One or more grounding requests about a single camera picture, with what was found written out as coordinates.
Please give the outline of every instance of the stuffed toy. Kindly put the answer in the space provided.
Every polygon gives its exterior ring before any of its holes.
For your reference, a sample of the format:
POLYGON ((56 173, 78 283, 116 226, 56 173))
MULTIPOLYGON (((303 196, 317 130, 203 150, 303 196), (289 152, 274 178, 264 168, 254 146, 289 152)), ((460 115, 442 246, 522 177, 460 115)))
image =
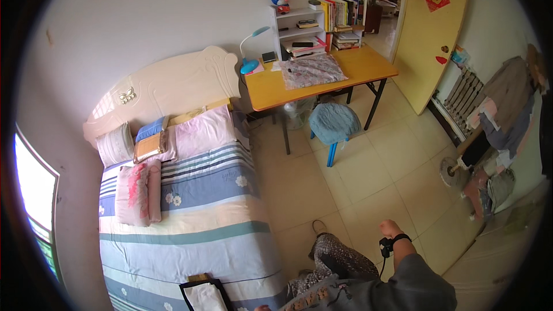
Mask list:
POLYGON ((288 0, 271 0, 273 4, 277 5, 276 11, 281 15, 285 15, 290 11, 290 5, 288 5, 288 0))

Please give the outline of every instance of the desk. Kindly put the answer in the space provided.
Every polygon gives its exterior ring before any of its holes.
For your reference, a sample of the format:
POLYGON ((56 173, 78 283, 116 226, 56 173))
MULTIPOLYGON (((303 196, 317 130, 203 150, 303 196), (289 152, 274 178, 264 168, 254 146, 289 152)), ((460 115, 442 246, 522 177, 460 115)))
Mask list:
MULTIPOLYGON (((264 71, 245 77, 249 97, 252 101, 252 108, 255 111, 262 111, 280 107, 295 100, 305 99, 310 96, 329 93, 340 89, 348 89, 347 103, 349 103, 353 87, 366 84, 376 96, 373 106, 370 109, 369 118, 364 127, 364 129, 367 130, 378 106, 378 101, 380 100, 384 86, 386 85, 386 79, 388 77, 397 76, 399 73, 389 61, 367 45, 354 50, 332 51, 330 54, 336 58, 342 71, 346 77, 348 77, 347 80, 321 84, 319 86, 307 86, 305 88, 286 90, 284 87, 284 80, 282 79, 282 72, 272 72, 273 63, 267 63, 263 65, 264 71), (373 82, 379 80, 381 82, 377 90, 373 82)), ((283 110, 280 111, 280 115, 286 151, 287 154, 290 154, 286 117, 283 110)))

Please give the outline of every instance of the headboard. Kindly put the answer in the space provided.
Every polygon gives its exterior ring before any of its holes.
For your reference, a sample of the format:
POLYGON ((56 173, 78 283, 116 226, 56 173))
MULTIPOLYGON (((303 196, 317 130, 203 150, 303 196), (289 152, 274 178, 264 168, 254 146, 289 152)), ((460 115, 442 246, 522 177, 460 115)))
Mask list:
POLYGON ((102 97, 83 124, 85 139, 94 139, 128 121, 138 130, 165 115, 179 115, 225 98, 240 97, 238 58, 211 45, 146 66, 121 79, 102 97))

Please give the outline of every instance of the blue stool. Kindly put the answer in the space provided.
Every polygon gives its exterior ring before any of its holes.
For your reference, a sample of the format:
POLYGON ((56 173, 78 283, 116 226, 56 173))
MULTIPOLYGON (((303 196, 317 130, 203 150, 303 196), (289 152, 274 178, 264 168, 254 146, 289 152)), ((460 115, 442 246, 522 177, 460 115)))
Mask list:
POLYGON ((330 145, 327 167, 332 167, 338 142, 349 141, 349 136, 361 130, 357 114, 348 106, 326 103, 319 104, 309 116, 311 139, 315 135, 324 144, 330 145))

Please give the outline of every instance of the patterned pants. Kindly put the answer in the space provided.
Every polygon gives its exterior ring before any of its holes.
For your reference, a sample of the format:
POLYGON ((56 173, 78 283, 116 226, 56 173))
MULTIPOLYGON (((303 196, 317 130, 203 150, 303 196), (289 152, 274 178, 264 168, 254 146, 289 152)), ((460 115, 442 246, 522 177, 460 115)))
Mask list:
POLYGON ((321 260, 321 255, 324 253, 347 271, 373 274, 378 278, 377 267, 368 258, 343 245, 335 235, 321 233, 309 253, 309 258, 315 261, 315 271, 288 282, 287 302, 332 274, 332 271, 321 260))

